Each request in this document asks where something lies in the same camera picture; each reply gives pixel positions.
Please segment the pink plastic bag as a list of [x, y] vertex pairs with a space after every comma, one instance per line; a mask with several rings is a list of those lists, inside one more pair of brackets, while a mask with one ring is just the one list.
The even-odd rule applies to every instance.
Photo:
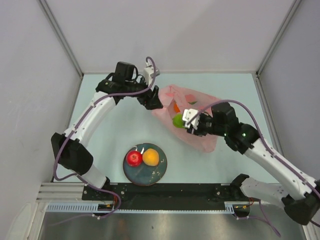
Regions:
[[152, 114], [171, 131], [173, 135], [198, 151], [210, 153], [215, 150], [218, 140], [217, 136], [210, 134], [206, 136], [189, 134], [185, 128], [176, 128], [173, 125], [172, 118], [177, 114], [174, 111], [174, 103], [177, 103], [180, 114], [183, 114], [185, 109], [202, 110], [207, 105], [219, 101], [219, 98], [174, 84], [160, 88], [158, 97], [163, 108], [153, 110]]

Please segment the orange fake tangerine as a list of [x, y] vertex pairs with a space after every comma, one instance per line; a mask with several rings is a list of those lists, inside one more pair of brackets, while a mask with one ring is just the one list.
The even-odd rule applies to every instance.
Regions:
[[176, 102], [173, 104], [173, 110], [177, 114], [181, 112]]

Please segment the green fake star fruit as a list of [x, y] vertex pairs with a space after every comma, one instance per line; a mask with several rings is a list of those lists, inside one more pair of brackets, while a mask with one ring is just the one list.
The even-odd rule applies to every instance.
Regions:
[[183, 115], [181, 113], [177, 113], [172, 118], [172, 124], [176, 128], [183, 129], [185, 127], [185, 123], [183, 121]]

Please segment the orange fake fruit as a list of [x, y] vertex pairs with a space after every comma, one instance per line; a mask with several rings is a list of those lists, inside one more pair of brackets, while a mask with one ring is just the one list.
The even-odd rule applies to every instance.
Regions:
[[149, 148], [142, 154], [142, 160], [146, 165], [155, 167], [159, 164], [159, 153], [155, 149]]

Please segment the red fake apple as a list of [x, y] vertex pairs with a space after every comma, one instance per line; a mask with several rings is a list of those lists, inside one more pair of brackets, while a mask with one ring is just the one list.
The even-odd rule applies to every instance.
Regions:
[[132, 150], [127, 153], [125, 160], [129, 166], [138, 167], [143, 162], [143, 155], [137, 150]]

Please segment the dark blue ceramic plate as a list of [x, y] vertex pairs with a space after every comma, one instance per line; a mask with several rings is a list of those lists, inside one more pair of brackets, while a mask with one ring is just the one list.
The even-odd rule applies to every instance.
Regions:
[[[154, 149], [159, 154], [159, 163], [157, 166], [148, 166], [142, 162], [137, 167], [129, 166], [126, 162], [126, 155], [130, 151], [138, 151], [142, 155], [148, 149]], [[123, 160], [123, 171], [129, 181], [138, 186], [151, 186], [157, 183], [165, 174], [167, 170], [167, 157], [164, 151], [155, 144], [141, 143], [133, 146], [128, 151]]]

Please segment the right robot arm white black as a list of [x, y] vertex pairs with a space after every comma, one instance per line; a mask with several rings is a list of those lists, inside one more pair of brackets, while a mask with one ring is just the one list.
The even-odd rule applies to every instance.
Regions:
[[320, 182], [271, 147], [257, 123], [239, 122], [231, 103], [231, 100], [220, 100], [202, 110], [185, 109], [182, 114], [184, 128], [192, 135], [224, 138], [230, 149], [258, 163], [280, 184], [275, 186], [240, 174], [230, 188], [235, 200], [259, 199], [283, 209], [300, 225], [313, 224], [312, 219], [320, 209]]

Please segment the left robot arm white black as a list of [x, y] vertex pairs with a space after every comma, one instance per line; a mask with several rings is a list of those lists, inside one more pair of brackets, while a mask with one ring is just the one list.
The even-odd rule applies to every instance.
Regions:
[[135, 65], [118, 62], [115, 71], [98, 84], [92, 100], [77, 121], [62, 134], [56, 132], [52, 135], [55, 180], [66, 179], [57, 176], [58, 166], [63, 166], [72, 172], [72, 177], [92, 188], [98, 199], [105, 200], [110, 196], [110, 179], [95, 167], [87, 145], [104, 117], [125, 97], [137, 99], [146, 110], [163, 108], [158, 96], [159, 87], [155, 85], [159, 69], [150, 56], [146, 57], [145, 64], [139, 75]]

